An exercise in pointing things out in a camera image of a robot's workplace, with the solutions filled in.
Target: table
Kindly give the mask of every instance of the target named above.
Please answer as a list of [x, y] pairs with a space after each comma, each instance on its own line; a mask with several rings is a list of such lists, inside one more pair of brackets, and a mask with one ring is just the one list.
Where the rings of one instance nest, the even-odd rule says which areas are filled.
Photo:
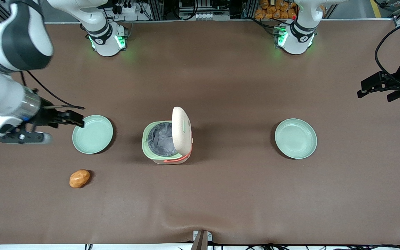
[[[356, 95], [393, 27], [323, 21], [293, 56], [250, 21], [136, 24], [127, 51], [103, 58], [78, 25], [47, 26], [54, 58], [34, 75], [83, 115], [109, 117], [116, 139], [83, 155], [67, 125], [41, 128], [50, 145], [0, 143], [0, 244], [184, 242], [198, 229], [223, 244], [400, 244], [400, 100]], [[379, 57], [400, 65], [400, 31]], [[193, 152], [159, 166], [141, 136], [174, 106], [191, 119]], [[275, 146], [291, 117], [317, 133], [307, 159]], [[72, 189], [78, 169], [94, 177]]]

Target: trash can lid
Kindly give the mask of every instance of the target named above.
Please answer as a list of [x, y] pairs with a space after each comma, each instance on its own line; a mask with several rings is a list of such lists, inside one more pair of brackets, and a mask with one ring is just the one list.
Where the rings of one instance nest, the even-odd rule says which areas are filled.
[[175, 107], [172, 122], [174, 147], [180, 155], [187, 155], [192, 147], [191, 122], [188, 115], [182, 108]]

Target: gray trash bag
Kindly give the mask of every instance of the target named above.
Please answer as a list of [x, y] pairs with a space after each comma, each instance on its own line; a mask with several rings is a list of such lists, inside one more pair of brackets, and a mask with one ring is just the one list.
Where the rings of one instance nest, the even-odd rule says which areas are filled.
[[162, 122], [151, 129], [148, 135], [148, 145], [154, 154], [172, 156], [177, 153], [172, 139], [172, 123]]

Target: plate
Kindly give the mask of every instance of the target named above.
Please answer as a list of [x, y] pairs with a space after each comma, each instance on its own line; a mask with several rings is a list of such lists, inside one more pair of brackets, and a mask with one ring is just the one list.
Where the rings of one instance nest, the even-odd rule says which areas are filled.
[[280, 151], [293, 159], [306, 158], [316, 150], [317, 136], [314, 129], [300, 119], [287, 119], [276, 128], [276, 144]]
[[112, 140], [114, 131], [112, 123], [100, 115], [85, 117], [83, 121], [84, 128], [76, 126], [73, 130], [73, 145], [82, 153], [101, 152]]

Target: yellow floor line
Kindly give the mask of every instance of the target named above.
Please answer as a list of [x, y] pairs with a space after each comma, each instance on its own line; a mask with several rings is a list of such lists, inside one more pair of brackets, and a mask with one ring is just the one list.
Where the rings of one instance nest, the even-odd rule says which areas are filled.
[[381, 13], [379, 12], [379, 8], [378, 8], [377, 4], [373, 0], [370, 0], [370, 3], [371, 3], [371, 7], [373, 7], [374, 16], [376, 18], [382, 18]]

